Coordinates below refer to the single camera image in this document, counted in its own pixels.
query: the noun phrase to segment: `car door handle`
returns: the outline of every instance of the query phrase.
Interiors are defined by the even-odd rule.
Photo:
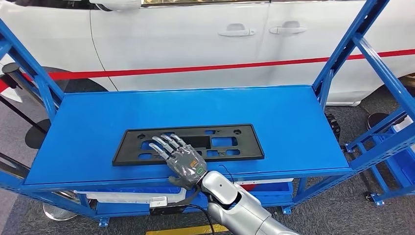
[[[273,34],[296,34],[296,33],[302,33],[306,31],[307,29],[304,27],[273,27],[270,28],[270,33]]]
[[[242,37],[254,35],[255,30],[245,28],[241,23],[231,23],[226,27],[226,31],[219,32],[218,34],[225,37]]]
[[[225,37],[252,36],[255,34],[255,30],[253,29],[231,30],[231,31],[219,32],[218,34],[221,36],[225,36]]]

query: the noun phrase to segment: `wheel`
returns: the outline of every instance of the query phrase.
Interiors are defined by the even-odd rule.
[[[338,124],[336,118],[333,114],[326,114],[325,117],[327,118],[328,124],[330,124],[331,130],[333,131],[334,136],[337,139],[337,142],[339,142],[340,139],[340,125]]]
[[[373,192],[365,192],[365,193],[364,193],[364,195],[365,195],[365,199],[366,199],[367,201],[369,201],[369,202],[375,202],[375,201],[374,201],[374,199],[373,199],[373,197],[372,197],[372,193],[373,193]]]

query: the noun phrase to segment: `red stripe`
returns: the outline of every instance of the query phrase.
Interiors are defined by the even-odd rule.
[[[380,57],[391,57],[391,56],[414,55],[414,54],[415,54],[415,49],[408,49],[408,50],[395,50],[395,51],[381,52],[379,53],[379,56]],[[347,59],[348,60],[364,59],[364,56],[362,54],[351,55]],[[172,73],[172,72],[192,72],[192,71],[240,69],[240,68],[264,67],[264,66],[278,66],[278,65],[295,65],[295,64],[326,62],[327,60],[328,60],[328,57],[321,57],[321,58],[312,58],[312,59],[281,60],[281,61],[270,61],[270,62],[232,64],[232,65],[178,67],[178,68],[165,68],[165,69],[113,70],[113,71],[87,71],[87,72],[50,72],[49,75],[53,80],[66,80],[66,79],[84,79],[84,78],[94,78],[94,77],[116,77],[116,76],[160,74],[160,73]],[[3,91],[6,88],[7,86],[0,80],[0,91]]]

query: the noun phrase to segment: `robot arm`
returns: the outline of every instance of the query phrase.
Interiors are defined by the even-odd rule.
[[[208,196],[207,211],[218,223],[236,235],[298,235],[272,218],[260,201],[241,186],[231,183],[217,171],[207,171],[205,160],[177,135],[153,137],[149,144],[179,175],[169,177],[177,186],[198,186]]]
[[[202,192],[210,194],[209,214],[236,235],[298,235],[274,220],[252,194],[217,171],[204,176]]]

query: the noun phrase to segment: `white car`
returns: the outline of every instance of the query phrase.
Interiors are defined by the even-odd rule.
[[[0,18],[42,66],[153,73],[91,79],[109,91],[311,84],[365,1],[91,2],[0,0]],[[415,72],[414,9],[413,0],[391,0],[366,35],[397,77]],[[329,104],[357,105],[383,84],[352,55]]]

